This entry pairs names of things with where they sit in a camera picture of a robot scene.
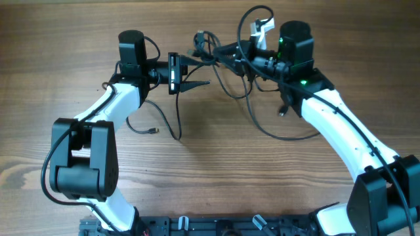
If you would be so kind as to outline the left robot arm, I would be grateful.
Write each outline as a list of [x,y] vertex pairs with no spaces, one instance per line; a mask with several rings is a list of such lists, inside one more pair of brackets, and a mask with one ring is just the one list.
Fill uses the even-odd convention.
[[117,188],[115,133],[159,85],[168,85],[169,94],[201,86],[201,81],[182,78],[190,75],[188,66],[204,64],[176,52],[169,53],[166,62],[148,58],[149,38],[138,30],[123,31],[118,40],[120,60],[110,80],[102,84],[104,95],[73,119],[54,122],[41,189],[56,204],[88,207],[106,235],[149,235],[138,210]]

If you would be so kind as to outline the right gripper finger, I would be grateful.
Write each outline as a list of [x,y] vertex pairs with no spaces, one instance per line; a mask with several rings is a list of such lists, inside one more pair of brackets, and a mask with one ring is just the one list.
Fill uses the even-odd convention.
[[229,45],[215,47],[213,49],[213,55],[217,58],[221,57],[235,57],[238,50],[238,43],[231,43]]
[[223,54],[216,54],[215,59],[217,62],[220,62],[222,65],[228,68],[235,75],[244,76],[246,74],[241,57],[236,58],[232,55],[229,56]]

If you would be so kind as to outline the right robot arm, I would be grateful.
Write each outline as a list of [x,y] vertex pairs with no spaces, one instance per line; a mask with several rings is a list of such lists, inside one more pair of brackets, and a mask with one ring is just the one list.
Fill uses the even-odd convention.
[[401,157],[378,140],[349,110],[333,83],[314,67],[310,26],[288,21],[277,51],[265,35],[271,20],[256,21],[248,40],[215,45],[213,55],[236,75],[278,85],[286,107],[311,124],[347,167],[354,186],[347,203],[309,215],[306,234],[388,235],[419,221],[419,160]]

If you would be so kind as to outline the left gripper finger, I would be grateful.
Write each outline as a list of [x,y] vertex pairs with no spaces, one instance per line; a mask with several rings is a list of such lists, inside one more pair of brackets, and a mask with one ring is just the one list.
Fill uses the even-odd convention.
[[209,81],[185,81],[180,84],[179,92],[186,92],[196,87],[208,85],[209,83],[210,83]]
[[198,61],[185,55],[180,55],[179,58],[182,66],[209,66],[208,62]]

